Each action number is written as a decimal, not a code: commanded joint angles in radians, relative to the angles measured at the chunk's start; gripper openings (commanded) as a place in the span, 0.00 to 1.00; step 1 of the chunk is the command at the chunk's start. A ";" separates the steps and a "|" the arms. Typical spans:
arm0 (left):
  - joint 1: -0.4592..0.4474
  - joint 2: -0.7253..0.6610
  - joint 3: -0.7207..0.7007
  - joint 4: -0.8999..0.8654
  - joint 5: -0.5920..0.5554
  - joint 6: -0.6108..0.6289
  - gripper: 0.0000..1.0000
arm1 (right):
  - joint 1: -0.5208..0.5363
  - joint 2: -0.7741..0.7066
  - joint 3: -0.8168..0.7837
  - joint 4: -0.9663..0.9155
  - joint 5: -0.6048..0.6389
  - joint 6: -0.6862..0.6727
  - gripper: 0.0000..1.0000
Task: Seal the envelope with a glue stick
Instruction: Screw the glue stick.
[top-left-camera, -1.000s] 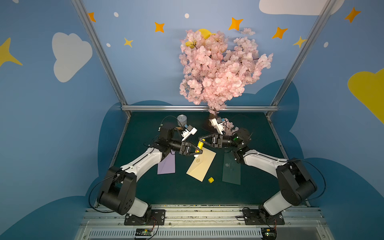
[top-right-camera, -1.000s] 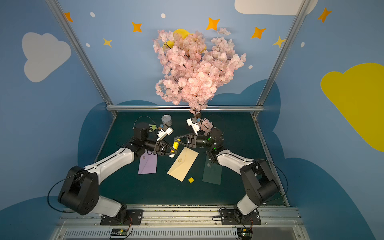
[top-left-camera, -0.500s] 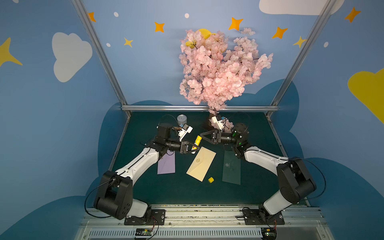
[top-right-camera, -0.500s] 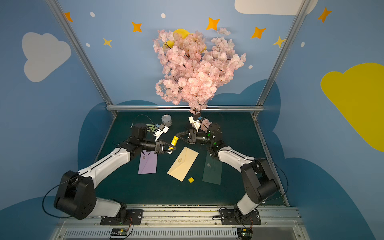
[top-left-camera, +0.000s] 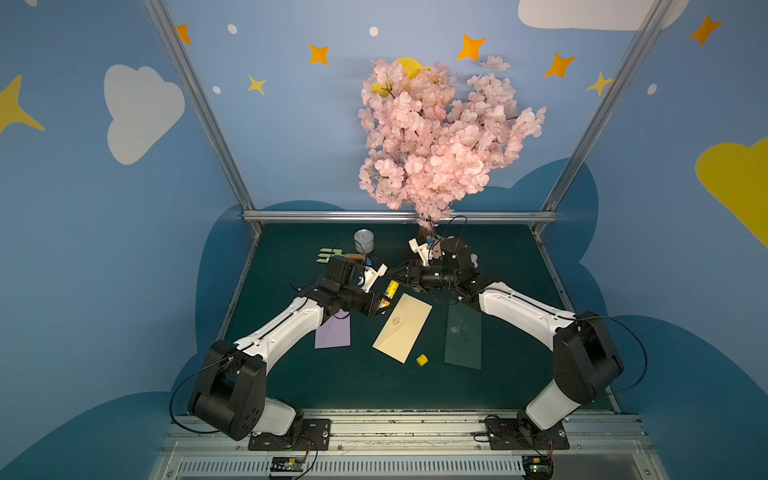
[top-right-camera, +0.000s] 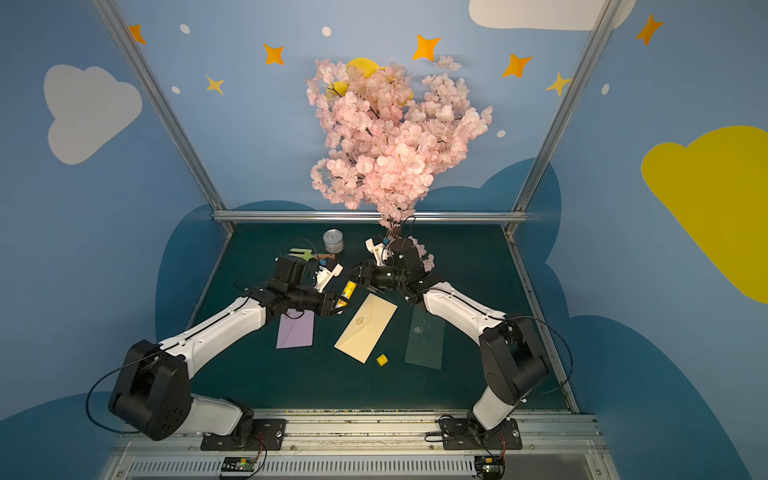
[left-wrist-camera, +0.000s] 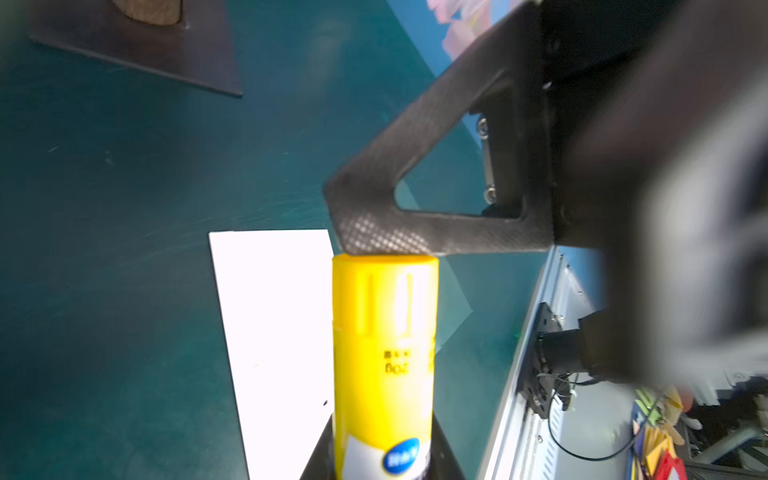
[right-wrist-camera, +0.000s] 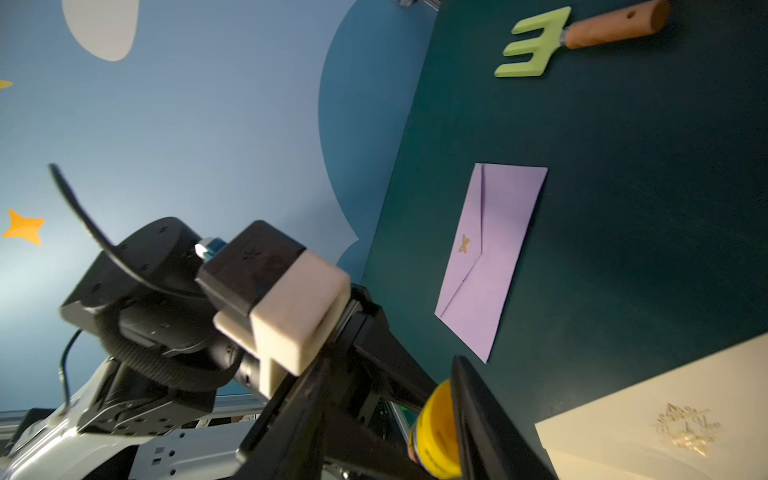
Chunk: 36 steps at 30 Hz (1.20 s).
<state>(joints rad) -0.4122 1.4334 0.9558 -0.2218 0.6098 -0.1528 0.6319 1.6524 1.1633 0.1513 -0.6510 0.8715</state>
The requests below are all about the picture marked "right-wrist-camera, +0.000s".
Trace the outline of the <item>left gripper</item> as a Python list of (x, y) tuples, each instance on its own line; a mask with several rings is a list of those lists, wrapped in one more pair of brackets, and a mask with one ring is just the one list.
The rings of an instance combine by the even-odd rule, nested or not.
[(370, 430), (380, 400), (420, 412), (436, 382), (360, 285), (310, 367), (278, 387), (237, 450), (237, 479), (318, 479), (331, 465), (370, 479), (426, 479), (406, 450)]

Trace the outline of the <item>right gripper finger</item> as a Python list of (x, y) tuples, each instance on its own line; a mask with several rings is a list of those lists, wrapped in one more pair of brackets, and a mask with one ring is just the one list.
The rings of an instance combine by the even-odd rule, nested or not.
[(463, 356), (452, 360), (450, 389), (464, 479), (556, 479)]

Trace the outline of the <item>yellow glue stick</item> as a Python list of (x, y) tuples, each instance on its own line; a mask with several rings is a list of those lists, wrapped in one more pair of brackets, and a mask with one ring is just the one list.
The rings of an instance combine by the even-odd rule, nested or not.
[(408, 437), (409, 458), (437, 479), (462, 476), (450, 381), (427, 400)]

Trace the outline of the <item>purple envelope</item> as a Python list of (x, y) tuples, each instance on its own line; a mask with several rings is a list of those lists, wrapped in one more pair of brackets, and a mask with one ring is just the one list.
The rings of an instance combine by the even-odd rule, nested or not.
[(435, 316), (487, 362), (545, 167), (474, 166)]

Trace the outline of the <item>cream yellow envelope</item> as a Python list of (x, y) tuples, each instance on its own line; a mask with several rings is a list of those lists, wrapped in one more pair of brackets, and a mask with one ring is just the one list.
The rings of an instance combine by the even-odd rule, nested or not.
[(537, 423), (561, 479), (764, 479), (760, 335)]

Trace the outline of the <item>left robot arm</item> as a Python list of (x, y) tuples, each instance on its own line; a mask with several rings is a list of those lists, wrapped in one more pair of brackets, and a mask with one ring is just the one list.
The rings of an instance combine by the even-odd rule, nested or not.
[(2, 459), (5, 479), (118, 477), (128, 449), (165, 454), (236, 381), (266, 407), (237, 447), (207, 446), (214, 477), (318, 479), (333, 466), (423, 479), (405, 450), (368, 428), (376, 404), (423, 408), (433, 380), (348, 275), (263, 221), (202, 239), (168, 217), (105, 245), (61, 307), (107, 360), (53, 411), (32, 411)]

